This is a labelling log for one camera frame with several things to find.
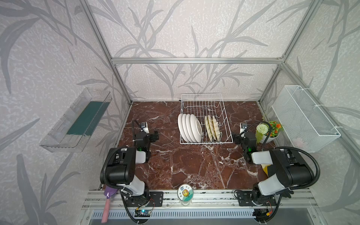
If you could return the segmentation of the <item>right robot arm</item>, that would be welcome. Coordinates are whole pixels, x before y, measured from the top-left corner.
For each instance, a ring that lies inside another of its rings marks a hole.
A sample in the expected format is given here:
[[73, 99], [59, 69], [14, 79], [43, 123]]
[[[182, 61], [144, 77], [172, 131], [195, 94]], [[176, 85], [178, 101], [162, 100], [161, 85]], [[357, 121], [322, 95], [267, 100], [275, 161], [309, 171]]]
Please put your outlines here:
[[268, 165], [268, 178], [254, 185], [253, 201], [283, 193], [291, 194], [296, 189], [314, 185], [321, 170], [316, 159], [308, 152], [290, 146], [257, 150], [256, 136], [244, 131], [232, 135], [234, 143], [241, 146], [247, 163]]

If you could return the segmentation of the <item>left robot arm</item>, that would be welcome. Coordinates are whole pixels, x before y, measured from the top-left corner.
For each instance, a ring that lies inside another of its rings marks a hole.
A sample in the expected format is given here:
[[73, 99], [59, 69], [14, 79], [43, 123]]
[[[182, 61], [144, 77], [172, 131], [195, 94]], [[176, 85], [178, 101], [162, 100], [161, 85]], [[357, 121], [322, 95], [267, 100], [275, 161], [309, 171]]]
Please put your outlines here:
[[136, 165], [149, 162], [150, 145], [159, 140], [158, 132], [141, 131], [133, 138], [134, 146], [111, 148], [100, 173], [100, 182], [106, 185], [104, 195], [109, 199], [117, 191], [127, 198], [148, 200], [149, 188], [136, 175]]

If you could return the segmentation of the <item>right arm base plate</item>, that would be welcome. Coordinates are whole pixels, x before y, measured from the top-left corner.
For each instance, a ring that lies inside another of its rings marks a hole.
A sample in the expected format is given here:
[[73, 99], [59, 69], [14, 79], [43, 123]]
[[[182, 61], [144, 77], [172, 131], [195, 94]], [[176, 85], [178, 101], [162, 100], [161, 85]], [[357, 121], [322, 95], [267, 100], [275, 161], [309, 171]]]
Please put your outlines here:
[[239, 206], [277, 206], [275, 196], [264, 196], [257, 190], [235, 190], [233, 194], [238, 200]]

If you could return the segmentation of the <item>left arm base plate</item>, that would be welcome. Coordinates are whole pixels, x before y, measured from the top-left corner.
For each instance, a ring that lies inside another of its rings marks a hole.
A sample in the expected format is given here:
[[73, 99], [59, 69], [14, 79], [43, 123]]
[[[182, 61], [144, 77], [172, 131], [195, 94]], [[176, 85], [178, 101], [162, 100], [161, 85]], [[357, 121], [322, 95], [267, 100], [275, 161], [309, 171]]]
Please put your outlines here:
[[161, 207], [164, 200], [164, 192], [150, 191], [142, 196], [132, 196], [126, 198], [127, 207]]

